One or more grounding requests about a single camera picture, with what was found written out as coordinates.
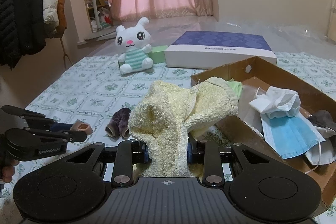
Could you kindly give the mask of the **person left hand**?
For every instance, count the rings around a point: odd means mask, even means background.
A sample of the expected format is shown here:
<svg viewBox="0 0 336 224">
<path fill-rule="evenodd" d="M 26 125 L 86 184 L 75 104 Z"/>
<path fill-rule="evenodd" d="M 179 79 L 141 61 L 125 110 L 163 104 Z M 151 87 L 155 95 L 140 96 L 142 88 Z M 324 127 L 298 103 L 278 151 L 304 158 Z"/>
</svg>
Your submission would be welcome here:
<svg viewBox="0 0 336 224">
<path fill-rule="evenodd" d="M 19 161 L 14 159 L 8 165 L 4 166 L 1 170 L 1 181 L 9 183 L 13 179 L 15 174 L 15 167 L 19 164 Z"/>
</svg>

